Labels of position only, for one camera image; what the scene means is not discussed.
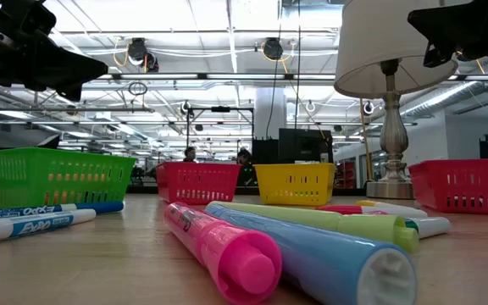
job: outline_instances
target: lamp shade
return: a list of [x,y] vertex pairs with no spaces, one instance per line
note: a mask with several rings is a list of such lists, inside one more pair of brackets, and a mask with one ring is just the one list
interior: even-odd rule
[[454,59],[435,68],[423,66],[428,41],[408,23],[411,11],[436,7],[439,0],[349,0],[342,15],[335,89],[349,97],[383,97],[387,89],[380,63],[396,58],[395,91],[400,94],[453,75]]

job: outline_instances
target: table surface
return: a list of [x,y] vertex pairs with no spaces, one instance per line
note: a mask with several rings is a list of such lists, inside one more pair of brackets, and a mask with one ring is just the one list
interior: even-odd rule
[[[260,199],[237,196],[234,201]],[[164,207],[155,195],[128,195],[122,213],[0,242],[0,305],[225,304],[208,271],[168,232]],[[488,216],[441,216],[451,220],[452,232],[422,240],[412,256],[418,304],[488,304]],[[266,304],[316,302],[282,284]]]

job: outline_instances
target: black cable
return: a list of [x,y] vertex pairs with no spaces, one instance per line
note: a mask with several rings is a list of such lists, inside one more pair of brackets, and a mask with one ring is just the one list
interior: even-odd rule
[[[280,38],[281,38],[281,22],[280,22],[280,29],[278,30],[278,50],[276,50],[276,54],[281,49]],[[278,75],[278,62],[279,61],[280,61],[279,59],[276,60],[276,66],[274,67],[274,84],[272,85],[272,103],[270,104],[269,122],[267,123],[267,131],[266,131],[267,140],[269,139],[269,127],[270,127],[270,120],[272,119],[272,111],[275,108],[276,76]]]
[[299,106],[299,96],[298,93],[301,89],[301,0],[298,0],[297,3],[298,7],[298,66],[297,66],[297,101],[295,102],[295,129],[297,128],[297,114],[298,114],[298,106]]

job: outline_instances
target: lamp base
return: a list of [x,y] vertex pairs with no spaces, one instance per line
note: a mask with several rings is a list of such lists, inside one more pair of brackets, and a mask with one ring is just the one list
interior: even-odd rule
[[412,182],[369,182],[366,196],[386,199],[415,199]]

